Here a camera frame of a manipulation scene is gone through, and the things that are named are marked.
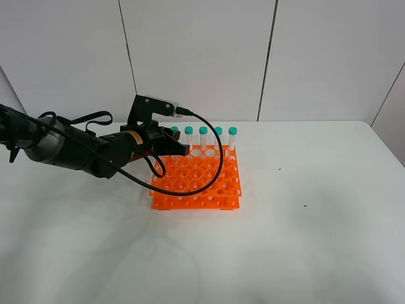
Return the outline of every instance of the teal test tube cap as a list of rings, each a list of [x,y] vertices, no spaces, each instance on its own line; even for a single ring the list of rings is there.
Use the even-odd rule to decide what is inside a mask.
[[[231,128],[229,128],[228,133],[229,133],[229,135],[236,135],[238,133],[238,129],[235,127],[231,127]]]
[[[221,128],[221,127],[215,127],[215,132],[216,132],[218,135],[222,135],[222,128]]]
[[[190,126],[186,127],[186,128],[184,129],[184,133],[186,133],[186,134],[188,134],[188,135],[192,134],[192,127],[190,127]]]
[[[207,127],[200,127],[200,134],[202,134],[202,135],[205,135],[205,134],[207,134],[208,133],[208,129],[207,129]]]

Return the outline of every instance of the white table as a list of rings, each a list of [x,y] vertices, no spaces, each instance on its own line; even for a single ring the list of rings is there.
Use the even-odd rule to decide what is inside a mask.
[[[239,130],[232,212],[151,210],[118,174],[9,164],[3,147],[0,302],[405,303],[405,169],[369,126],[215,125]]]

